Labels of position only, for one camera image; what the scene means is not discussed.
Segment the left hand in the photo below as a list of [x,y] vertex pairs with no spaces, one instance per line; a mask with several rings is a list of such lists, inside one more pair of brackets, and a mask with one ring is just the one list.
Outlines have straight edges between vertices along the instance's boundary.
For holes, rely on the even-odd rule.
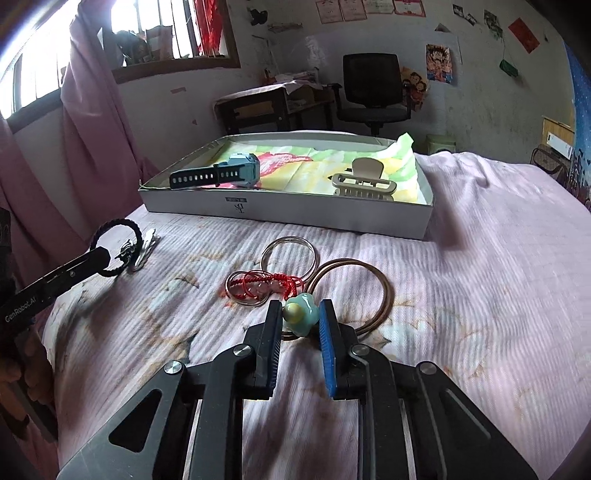
[[17,421],[27,413],[15,397],[9,385],[24,376],[27,392],[32,401],[51,405],[54,403],[53,369],[47,351],[36,330],[31,330],[23,345],[24,369],[13,360],[1,359],[1,405]]

